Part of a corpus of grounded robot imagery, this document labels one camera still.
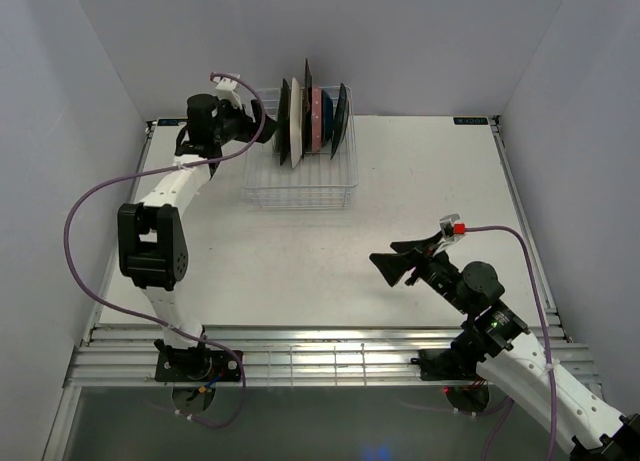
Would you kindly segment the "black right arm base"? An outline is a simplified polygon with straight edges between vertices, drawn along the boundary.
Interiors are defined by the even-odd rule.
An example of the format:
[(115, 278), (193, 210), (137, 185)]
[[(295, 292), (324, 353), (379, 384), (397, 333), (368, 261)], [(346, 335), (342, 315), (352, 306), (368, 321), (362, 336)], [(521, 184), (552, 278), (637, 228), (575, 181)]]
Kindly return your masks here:
[(410, 364), (418, 366), (422, 381), (472, 381), (476, 378), (477, 356), (452, 348), (420, 349)]

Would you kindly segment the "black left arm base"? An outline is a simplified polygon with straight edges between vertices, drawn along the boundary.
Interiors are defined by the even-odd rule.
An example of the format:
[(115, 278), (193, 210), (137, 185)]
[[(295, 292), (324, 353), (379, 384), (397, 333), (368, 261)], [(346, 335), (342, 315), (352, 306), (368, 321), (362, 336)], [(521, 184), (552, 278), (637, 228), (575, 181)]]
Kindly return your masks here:
[(154, 380), (164, 383), (206, 383), (214, 379), (239, 382), (239, 361), (243, 353), (236, 350), (234, 354), (235, 357), (227, 351), (209, 348), (167, 347), (158, 354)]

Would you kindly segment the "mint green round plate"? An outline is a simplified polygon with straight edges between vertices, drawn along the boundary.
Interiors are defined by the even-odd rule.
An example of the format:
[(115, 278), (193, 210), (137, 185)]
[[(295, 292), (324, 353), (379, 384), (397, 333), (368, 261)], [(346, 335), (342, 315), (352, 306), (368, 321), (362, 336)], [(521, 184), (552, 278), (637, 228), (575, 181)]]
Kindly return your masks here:
[(275, 118), (276, 127), (273, 136), (273, 151), (275, 153), (281, 152), (282, 146), (282, 123), (284, 122), (284, 108), (285, 102), (280, 100), (278, 103), (277, 114)]

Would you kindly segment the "pink polka dot plate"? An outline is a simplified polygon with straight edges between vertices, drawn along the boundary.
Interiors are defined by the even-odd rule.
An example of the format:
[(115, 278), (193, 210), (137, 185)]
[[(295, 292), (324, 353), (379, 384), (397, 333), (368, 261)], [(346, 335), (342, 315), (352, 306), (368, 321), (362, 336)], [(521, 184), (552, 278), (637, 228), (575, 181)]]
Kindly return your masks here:
[(311, 152), (318, 153), (322, 147), (322, 93), (317, 86), (311, 91)]

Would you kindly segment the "black floral square plate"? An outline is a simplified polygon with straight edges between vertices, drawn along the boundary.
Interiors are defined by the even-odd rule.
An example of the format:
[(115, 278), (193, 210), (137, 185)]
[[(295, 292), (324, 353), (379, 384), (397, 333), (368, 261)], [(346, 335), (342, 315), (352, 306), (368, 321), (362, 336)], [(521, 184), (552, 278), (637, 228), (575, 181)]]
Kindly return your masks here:
[(290, 154), (290, 87), (286, 79), (282, 80), (279, 101), (285, 102), (284, 122), (282, 123), (282, 146), (279, 153), (279, 165), (283, 166)]

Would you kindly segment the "cream floral square plate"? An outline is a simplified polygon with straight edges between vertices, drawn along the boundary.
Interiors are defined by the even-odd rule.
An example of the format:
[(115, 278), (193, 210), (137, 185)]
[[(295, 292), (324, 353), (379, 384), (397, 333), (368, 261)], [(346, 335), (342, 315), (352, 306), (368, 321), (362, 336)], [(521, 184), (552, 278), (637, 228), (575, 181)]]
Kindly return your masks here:
[(313, 80), (309, 60), (305, 59), (304, 89), (302, 96), (302, 157), (311, 149)]

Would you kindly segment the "white rectangular plate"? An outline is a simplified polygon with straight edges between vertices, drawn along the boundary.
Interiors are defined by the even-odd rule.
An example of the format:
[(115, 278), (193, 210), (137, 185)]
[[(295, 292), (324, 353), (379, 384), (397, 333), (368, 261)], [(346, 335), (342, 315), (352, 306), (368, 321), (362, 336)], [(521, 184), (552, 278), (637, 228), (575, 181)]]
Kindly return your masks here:
[(291, 83), (289, 121), (291, 167), (296, 168), (302, 157), (302, 89), (295, 77)]

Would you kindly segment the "teal leaf-shaped plate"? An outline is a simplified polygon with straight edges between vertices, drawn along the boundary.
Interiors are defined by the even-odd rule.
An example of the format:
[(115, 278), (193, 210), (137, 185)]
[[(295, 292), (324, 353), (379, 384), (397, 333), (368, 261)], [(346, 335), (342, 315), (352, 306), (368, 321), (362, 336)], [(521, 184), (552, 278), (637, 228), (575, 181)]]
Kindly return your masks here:
[(334, 158), (346, 134), (349, 118), (349, 99), (346, 86), (341, 83), (339, 86), (339, 96), (333, 121), (333, 134), (331, 140), (331, 158)]

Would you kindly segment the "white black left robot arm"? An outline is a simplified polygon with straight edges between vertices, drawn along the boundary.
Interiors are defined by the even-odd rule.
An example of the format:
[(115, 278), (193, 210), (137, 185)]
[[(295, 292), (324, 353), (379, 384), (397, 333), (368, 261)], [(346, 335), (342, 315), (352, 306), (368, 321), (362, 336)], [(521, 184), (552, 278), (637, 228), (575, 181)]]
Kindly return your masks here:
[(214, 176), (217, 158), (230, 141), (266, 143), (277, 124), (257, 99), (252, 113), (243, 105), (211, 94), (187, 100), (187, 120), (176, 137), (173, 165), (140, 201), (117, 213), (119, 268), (141, 290), (163, 325), (156, 349), (190, 380), (205, 378), (212, 357), (199, 339), (200, 322), (183, 313), (177, 286), (187, 272), (189, 254), (181, 215)]

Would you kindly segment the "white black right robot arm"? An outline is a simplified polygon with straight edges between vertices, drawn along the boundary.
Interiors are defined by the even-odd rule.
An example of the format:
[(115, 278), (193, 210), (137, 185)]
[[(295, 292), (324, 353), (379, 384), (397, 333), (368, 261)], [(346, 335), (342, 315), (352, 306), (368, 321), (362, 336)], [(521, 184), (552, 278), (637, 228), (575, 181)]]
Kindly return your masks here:
[(608, 405), (556, 362), (548, 338), (537, 338), (503, 302), (505, 289), (490, 264), (452, 264), (445, 250), (464, 228), (457, 224), (453, 231), (394, 242), (390, 252), (369, 256), (389, 286), (422, 281), (466, 317), (449, 348), (436, 355), (422, 349), (412, 358), (421, 378), (489, 381), (573, 460), (638, 459), (638, 415)]

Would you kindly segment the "dark blue leaf plate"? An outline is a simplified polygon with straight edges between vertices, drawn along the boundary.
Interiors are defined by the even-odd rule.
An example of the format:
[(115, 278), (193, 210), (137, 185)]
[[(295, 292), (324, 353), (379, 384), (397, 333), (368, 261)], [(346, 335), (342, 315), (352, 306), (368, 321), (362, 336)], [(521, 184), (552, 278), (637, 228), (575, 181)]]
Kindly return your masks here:
[(321, 91), (322, 101), (322, 146), (326, 146), (333, 137), (334, 104), (326, 90)]

